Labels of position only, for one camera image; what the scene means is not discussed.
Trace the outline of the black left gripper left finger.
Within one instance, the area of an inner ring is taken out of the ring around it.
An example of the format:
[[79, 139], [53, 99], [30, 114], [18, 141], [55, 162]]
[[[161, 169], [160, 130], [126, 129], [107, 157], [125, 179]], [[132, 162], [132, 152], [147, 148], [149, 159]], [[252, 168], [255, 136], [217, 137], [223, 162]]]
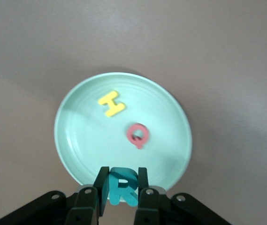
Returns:
[[92, 185], [69, 197], [50, 191], [0, 218], [0, 225], [97, 225], [107, 202], [108, 175], [104, 166]]

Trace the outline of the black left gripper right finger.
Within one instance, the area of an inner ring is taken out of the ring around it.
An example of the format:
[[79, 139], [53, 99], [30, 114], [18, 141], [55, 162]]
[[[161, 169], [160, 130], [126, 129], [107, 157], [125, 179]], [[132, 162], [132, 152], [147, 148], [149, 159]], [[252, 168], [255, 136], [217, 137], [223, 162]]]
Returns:
[[229, 222], [187, 193], [171, 198], [161, 187], [149, 186], [145, 167], [138, 169], [136, 225], [228, 225]]

